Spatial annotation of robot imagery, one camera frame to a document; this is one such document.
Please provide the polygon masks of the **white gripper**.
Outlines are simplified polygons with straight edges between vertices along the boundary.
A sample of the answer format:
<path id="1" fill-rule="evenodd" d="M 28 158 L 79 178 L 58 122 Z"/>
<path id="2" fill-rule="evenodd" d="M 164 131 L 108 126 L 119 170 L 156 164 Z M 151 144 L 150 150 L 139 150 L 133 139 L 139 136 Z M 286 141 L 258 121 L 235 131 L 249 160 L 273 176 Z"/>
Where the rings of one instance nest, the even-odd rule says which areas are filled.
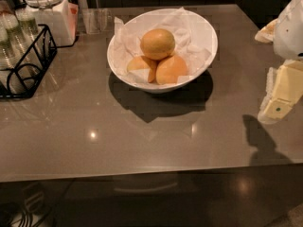
<path id="1" fill-rule="evenodd" d="M 278 68 L 269 68 L 266 96 L 258 112 L 259 122 L 274 124 L 303 97 L 303 0 L 291 0 L 277 19 L 258 31 L 255 40 L 273 42 L 275 53 L 286 59 Z"/>

